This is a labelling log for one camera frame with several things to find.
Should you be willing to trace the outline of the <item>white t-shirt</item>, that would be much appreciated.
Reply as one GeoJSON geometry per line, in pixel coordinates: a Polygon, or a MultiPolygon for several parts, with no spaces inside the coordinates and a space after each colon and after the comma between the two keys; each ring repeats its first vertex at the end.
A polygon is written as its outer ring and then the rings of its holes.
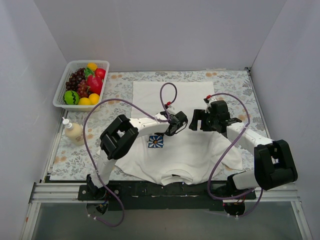
{"type": "MultiPolygon", "coordinates": [[[[204,109],[204,98],[214,94],[214,84],[206,82],[177,82],[173,86],[161,82],[134,82],[134,105],[154,115],[164,102],[175,100],[176,111],[192,120],[195,109],[204,109]]],[[[164,136],[161,144],[153,146],[153,134],[139,137],[129,152],[115,163],[125,174],[158,185],[184,182],[195,185],[206,182],[221,155],[231,144],[222,134],[192,131],[188,128],[174,136],[164,136]]]]}

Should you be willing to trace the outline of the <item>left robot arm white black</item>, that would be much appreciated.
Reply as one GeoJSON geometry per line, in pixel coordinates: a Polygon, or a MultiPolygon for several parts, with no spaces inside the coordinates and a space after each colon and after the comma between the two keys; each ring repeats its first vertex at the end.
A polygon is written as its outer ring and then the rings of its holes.
{"type": "Polygon", "coordinates": [[[128,118],[121,114],[103,131],[99,137],[100,152],[95,173],[86,177],[88,192],[95,199],[103,197],[103,189],[109,183],[113,167],[129,152],[136,139],[154,134],[171,137],[188,124],[188,118],[182,111],[168,116],[169,119],[164,111],[151,118],[128,118]]]}

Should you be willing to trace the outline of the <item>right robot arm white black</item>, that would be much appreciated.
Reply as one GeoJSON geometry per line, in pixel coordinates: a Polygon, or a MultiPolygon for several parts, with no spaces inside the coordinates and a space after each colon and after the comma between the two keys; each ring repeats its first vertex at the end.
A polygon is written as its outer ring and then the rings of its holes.
{"type": "Polygon", "coordinates": [[[227,177],[226,189],[231,194],[253,188],[267,191],[298,179],[289,144],[283,139],[272,140],[248,129],[240,119],[231,117],[223,100],[211,101],[206,109],[194,110],[189,129],[220,133],[253,155],[252,170],[227,177]]]}

